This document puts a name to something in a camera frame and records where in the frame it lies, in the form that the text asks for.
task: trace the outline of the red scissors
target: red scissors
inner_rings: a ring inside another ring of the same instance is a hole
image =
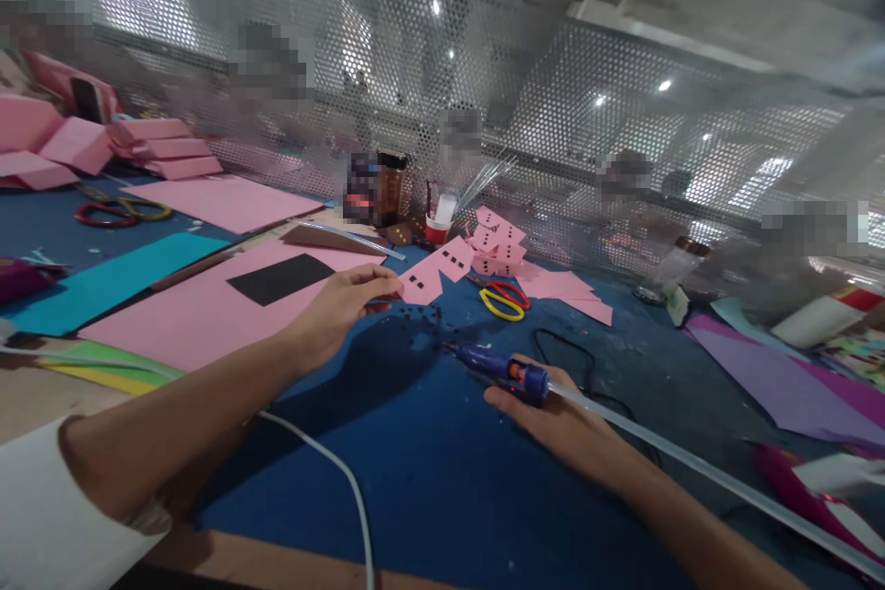
[[[506,281],[488,281],[484,278],[466,275],[472,283],[479,286],[479,297],[482,298],[486,307],[499,318],[509,320],[511,322],[521,321],[525,317],[525,312],[532,308],[532,303],[528,300],[519,288]],[[510,315],[496,309],[489,299],[496,300],[501,304],[506,304],[516,312],[516,315]]]

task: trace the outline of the teal paper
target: teal paper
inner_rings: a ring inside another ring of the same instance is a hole
[[[753,341],[759,341],[759,343],[768,346],[769,348],[782,350],[787,355],[794,357],[797,360],[808,361],[808,358],[805,357],[805,355],[796,352],[776,336],[771,336],[770,334],[762,332],[747,320],[744,317],[744,313],[740,310],[740,300],[738,298],[723,298],[722,300],[716,300],[711,306],[726,323],[734,327],[735,330],[740,332],[743,336],[748,336],[753,339]]]
[[[175,233],[59,281],[52,289],[0,309],[20,332],[64,336],[229,243]]]

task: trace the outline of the black square paper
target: black square paper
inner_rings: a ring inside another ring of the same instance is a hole
[[[228,283],[256,304],[267,306],[334,274],[325,263],[302,254],[228,279]]]

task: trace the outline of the perforated metal sheet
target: perforated metal sheet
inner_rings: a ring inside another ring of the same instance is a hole
[[[130,109],[219,136],[212,148],[227,168],[280,188],[332,197],[342,153],[395,148],[411,162],[402,211],[420,216],[441,113],[460,105],[480,109],[487,155],[507,148],[519,157],[481,200],[525,227],[535,256],[635,277],[682,233],[753,256],[761,206],[802,198],[868,199],[871,238],[885,246],[879,110],[807,81],[507,0],[92,0],[92,8],[91,35],[43,46],[114,84]],[[244,37],[249,26],[262,39]],[[306,95],[274,78],[296,52],[313,65]],[[243,61],[274,74],[247,85],[229,68]],[[601,199],[596,162],[623,150],[648,159],[651,188],[615,205]]]

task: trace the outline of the jar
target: jar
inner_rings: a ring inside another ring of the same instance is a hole
[[[633,295],[646,304],[663,304],[667,300],[664,286],[670,283],[681,284],[708,253],[710,247],[706,244],[680,235],[670,253],[657,264],[652,274],[633,289]]]

